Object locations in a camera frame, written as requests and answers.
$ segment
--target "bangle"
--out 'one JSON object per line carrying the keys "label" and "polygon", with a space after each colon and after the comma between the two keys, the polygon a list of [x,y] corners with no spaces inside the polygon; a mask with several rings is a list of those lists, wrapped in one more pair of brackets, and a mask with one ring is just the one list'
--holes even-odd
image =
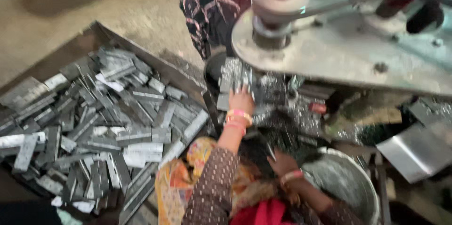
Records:
{"label": "bangle", "polygon": [[242,137],[245,136],[245,134],[246,134],[245,127],[238,122],[234,122],[234,121],[228,122],[225,124],[225,126],[223,128],[227,128],[227,127],[234,127],[234,128],[240,129],[242,131]]}
{"label": "bangle", "polygon": [[248,113],[246,113],[245,111],[240,110],[240,109],[229,110],[226,114],[226,121],[229,122],[235,116],[245,118],[248,121],[248,124],[246,125],[246,127],[250,127],[251,125],[253,125],[253,119],[251,118],[251,116]]}
{"label": "bangle", "polygon": [[294,170],[292,172],[285,174],[283,177],[281,177],[280,182],[281,182],[281,185],[284,186],[288,181],[295,179],[295,178],[300,178],[300,177],[303,177],[302,169]]}

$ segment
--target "dirty floor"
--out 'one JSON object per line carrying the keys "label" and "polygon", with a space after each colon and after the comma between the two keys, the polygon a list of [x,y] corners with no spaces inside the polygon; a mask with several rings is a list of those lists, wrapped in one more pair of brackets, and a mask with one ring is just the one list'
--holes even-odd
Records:
{"label": "dirty floor", "polygon": [[98,20],[154,55],[162,50],[196,67],[179,0],[0,0],[0,86]]}

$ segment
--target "hand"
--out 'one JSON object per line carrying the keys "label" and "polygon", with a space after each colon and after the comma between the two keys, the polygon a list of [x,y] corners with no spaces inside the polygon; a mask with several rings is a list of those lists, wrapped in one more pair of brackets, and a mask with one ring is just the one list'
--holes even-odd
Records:
{"label": "hand", "polygon": [[274,161],[270,156],[267,156],[267,160],[270,163],[270,166],[279,177],[282,177],[294,170],[299,170],[295,159],[293,159],[288,154],[282,153],[278,149],[275,149],[275,158],[276,161]]}
{"label": "hand", "polygon": [[254,101],[248,92],[248,85],[243,85],[242,89],[229,90],[229,109],[240,109],[252,116],[254,113]]}

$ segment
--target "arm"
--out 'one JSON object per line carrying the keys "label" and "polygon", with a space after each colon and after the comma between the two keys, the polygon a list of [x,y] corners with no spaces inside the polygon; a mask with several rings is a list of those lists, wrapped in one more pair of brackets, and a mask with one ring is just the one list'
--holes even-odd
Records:
{"label": "arm", "polygon": [[[234,94],[230,91],[229,107],[240,109],[252,114],[254,103],[247,92],[248,87]],[[244,118],[234,119],[245,127]],[[234,181],[234,174],[239,165],[237,151],[242,140],[242,129],[237,127],[224,127],[204,170],[196,183],[190,197],[187,209],[182,219],[183,225],[188,224],[229,224],[229,211],[232,207],[230,192]]]}
{"label": "arm", "polygon": [[[275,150],[275,156],[276,162],[270,157],[267,159],[279,177],[282,177],[291,171],[299,170],[297,162],[290,155]],[[363,224],[363,222],[349,210],[347,205],[334,201],[304,178],[290,180],[286,183],[285,187],[296,192],[300,198],[314,210],[325,225]]]}

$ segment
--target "brown dotted kurta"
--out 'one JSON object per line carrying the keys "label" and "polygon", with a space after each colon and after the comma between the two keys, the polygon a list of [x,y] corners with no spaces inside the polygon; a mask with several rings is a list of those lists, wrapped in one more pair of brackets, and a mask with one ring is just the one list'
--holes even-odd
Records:
{"label": "brown dotted kurta", "polygon": [[[222,148],[214,148],[201,178],[195,185],[182,219],[183,225],[229,224],[231,185],[239,165],[239,157]],[[346,205],[335,203],[316,215],[312,210],[302,212],[307,225],[362,225]]]}

